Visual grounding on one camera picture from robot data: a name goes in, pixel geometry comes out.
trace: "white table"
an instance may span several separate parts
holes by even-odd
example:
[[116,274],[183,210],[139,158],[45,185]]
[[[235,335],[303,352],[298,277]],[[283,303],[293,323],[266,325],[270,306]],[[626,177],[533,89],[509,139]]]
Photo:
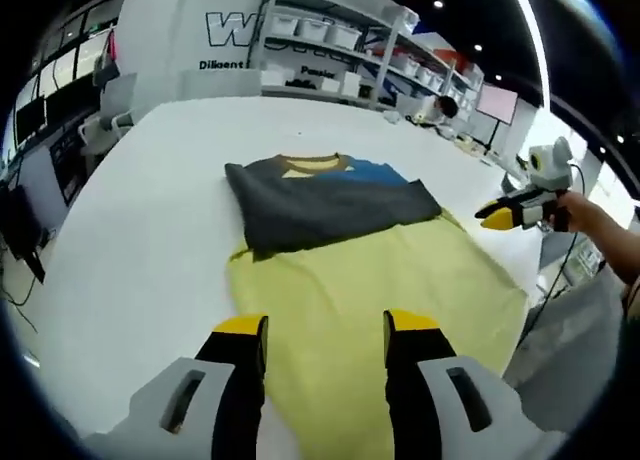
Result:
[[504,171],[436,134],[307,100],[163,105],[91,177],[48,266],[42,378],[82,434],[110,430],[132,393],[176,358],[193,356],[211,328],[234,315],[224,271],[242,222],[224,164],[336,151],[421,178],[516,283],[535,292],[540,232],[492,232],[473,218],[500,195]]

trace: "computer screen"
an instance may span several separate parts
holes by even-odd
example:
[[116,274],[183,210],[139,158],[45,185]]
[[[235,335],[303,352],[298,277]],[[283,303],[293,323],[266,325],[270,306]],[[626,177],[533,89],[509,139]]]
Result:
[[16,141],[24,142],[44,124],[44,98],[38,97],[16,112]]
[[100,106],[100,90],[86,75],[47,97],[47,125],[61,124],[88,108]]
[[518,94],[516,92],[493,87],[485,83],[482,85],[480,101],[476,110],[511,125],[517,102]]

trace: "pole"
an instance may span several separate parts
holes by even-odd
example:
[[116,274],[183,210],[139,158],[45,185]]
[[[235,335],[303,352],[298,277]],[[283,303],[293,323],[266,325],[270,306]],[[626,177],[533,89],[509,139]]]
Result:
[[487,152],[491,150],[491,145],[493,144],[494,138],[496,138],[496,133],[498,133],[498,127],[500,126],[500,120],[496,120],[496,126],[493,129],[493,133],[491,134],[491,138],[489,139],[489,143],[486,145]]

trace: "blue fabric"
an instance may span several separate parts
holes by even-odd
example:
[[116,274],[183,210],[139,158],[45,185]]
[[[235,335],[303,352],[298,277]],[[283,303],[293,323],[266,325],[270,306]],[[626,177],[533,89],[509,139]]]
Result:
[[357,180],[389,186],[402,186],[409,183],[402,175],[386,163],[378,165],[367,160],[359,160],[349,156],[347,156],[347,158],[349,159],[349,167],[353,170],[320,173],[315,177]]

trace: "ceiling light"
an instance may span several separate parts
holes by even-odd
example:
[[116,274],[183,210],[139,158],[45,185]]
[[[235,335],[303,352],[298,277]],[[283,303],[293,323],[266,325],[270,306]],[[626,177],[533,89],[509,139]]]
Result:
[[544,54],[544,45],[542,43],[542,34],[540,33],[540,26],[536,21],[536,16],[533,13],[533,7],[529,0],[517,0],[522,15],[524,16],[527,28],[529,29],[529,35],[531,35],[531,41],[533,42],[533,48],[536,52],[536,59],[538,60],[538,70],[540,71],[540,83],[542,84],[542,108],[550,112],[551,111],[551,88],[549,86],[549,69],[547,67],[547,57]]

